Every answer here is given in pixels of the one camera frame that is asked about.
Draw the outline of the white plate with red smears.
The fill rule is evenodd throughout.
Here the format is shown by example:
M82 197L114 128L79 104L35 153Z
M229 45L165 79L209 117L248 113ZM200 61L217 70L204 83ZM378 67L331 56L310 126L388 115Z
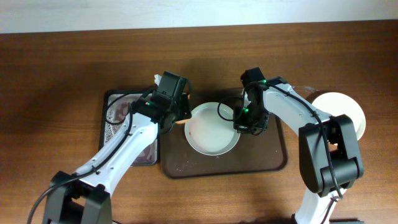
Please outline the white plate with red smears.
M189 145L206 156L219 156L232 150L240 134L233 128L233 110L224 104L207 102L192 110L184 133Z

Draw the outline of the white plate with red stains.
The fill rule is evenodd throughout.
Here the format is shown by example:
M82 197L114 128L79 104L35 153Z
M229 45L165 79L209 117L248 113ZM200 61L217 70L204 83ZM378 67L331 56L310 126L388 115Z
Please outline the white plate with red stains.
M323 93L316 97L312 105L333 116L347 115L354 124L357 140L366 129L366 117L360 105L350 96L338 92Z

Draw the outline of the orange green scrubbing sponge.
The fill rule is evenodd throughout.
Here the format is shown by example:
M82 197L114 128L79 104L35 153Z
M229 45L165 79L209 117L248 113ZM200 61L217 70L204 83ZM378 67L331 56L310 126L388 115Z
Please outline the orange green scrubbing sponge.
M178 100L178 116L175 120L177 124L186 123L191 117L192 112L190 109L190 94L183 93Z

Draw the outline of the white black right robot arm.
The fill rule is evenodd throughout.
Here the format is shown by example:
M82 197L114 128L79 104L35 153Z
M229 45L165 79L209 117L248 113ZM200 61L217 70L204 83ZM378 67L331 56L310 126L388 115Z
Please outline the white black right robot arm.
M333 116L297 94L281 77L265 79L260 68L240 77L242 105L234 108L233 127L259 135L276 115L298 136L299 169L306 186L292 223L329 223L344 193L364 174L352 119Z

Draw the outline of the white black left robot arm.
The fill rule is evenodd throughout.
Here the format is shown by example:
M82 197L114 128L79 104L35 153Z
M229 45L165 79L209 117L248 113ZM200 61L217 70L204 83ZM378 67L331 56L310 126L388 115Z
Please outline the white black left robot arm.
M139 154L179 121L191 118L190 94L149 90L128 105L117 133L70 175L58 172L41 195L43 223L113 223L111 197Z

